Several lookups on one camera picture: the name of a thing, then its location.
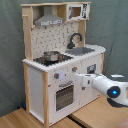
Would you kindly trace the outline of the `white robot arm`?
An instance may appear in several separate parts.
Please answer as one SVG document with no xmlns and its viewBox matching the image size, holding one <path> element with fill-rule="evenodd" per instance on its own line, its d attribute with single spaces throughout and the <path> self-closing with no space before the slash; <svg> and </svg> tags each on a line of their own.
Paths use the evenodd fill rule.
<svg viewBox="0 0 128 128">
<path fill-rule="evenodd" d="M 107 97 L 112 107 L 128 107 L 128 81 L 121 81 L 121 75 L 107 78 L 103 74 L 75 74 L 74 79 L 83 87 L 91 87 Z"/>
</svg>

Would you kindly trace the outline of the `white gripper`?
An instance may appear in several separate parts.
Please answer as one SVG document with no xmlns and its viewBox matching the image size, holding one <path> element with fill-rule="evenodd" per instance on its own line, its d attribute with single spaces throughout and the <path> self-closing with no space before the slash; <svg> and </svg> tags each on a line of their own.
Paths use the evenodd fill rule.
<svg viewBox="0 0 128 128">
<path fill-rule="evenodd" d="M 91 87 L 92 81 L 94 79 L 93 74 L 75 74 L 74 79 L 82 86 L 82 87 Z"/>
</svg>

